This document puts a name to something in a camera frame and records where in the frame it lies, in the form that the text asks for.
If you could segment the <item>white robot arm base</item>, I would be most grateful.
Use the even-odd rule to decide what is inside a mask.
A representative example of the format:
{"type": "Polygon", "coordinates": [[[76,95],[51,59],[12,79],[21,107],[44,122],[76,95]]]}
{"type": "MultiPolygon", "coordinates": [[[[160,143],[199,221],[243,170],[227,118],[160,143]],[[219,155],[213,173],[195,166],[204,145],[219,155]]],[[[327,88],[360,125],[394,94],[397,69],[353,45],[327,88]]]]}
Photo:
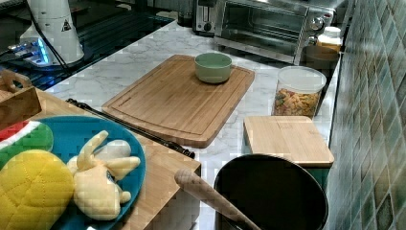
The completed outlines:
{"type": "Polygon", "coordinates": [[[84,57],[68,0],[26,0],[32,25],[20,36],[33,43],[26,61],[37,67],[64,66],[84,57]]]}

